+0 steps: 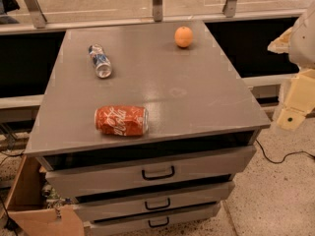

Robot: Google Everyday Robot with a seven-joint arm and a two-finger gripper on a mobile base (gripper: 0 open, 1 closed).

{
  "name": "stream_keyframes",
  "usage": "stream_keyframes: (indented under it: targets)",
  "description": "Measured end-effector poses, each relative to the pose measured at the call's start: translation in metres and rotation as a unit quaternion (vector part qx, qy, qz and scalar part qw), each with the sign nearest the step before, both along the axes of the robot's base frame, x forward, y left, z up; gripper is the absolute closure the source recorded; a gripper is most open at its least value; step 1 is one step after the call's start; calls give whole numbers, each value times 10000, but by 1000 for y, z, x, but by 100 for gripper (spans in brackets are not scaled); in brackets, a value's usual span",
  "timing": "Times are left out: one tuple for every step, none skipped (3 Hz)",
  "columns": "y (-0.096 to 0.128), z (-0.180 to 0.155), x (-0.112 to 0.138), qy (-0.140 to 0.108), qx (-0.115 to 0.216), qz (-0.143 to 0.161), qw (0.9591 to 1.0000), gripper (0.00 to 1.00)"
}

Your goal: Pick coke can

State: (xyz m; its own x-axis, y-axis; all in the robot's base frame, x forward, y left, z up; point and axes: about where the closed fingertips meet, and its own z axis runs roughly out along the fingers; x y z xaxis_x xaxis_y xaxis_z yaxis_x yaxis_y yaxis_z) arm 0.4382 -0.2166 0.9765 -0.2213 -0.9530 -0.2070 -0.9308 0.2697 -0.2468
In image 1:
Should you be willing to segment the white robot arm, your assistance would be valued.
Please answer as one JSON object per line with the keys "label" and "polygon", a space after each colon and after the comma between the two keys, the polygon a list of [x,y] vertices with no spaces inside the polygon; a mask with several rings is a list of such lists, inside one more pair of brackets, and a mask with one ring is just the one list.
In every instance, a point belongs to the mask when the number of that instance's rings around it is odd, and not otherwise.
{"label": "white robot arm", "polygon": [[289,61],[299,68],[290,81],[277,118],[280,128],[293,131],[315,108],[315,2],[267,49],[287,53]]}

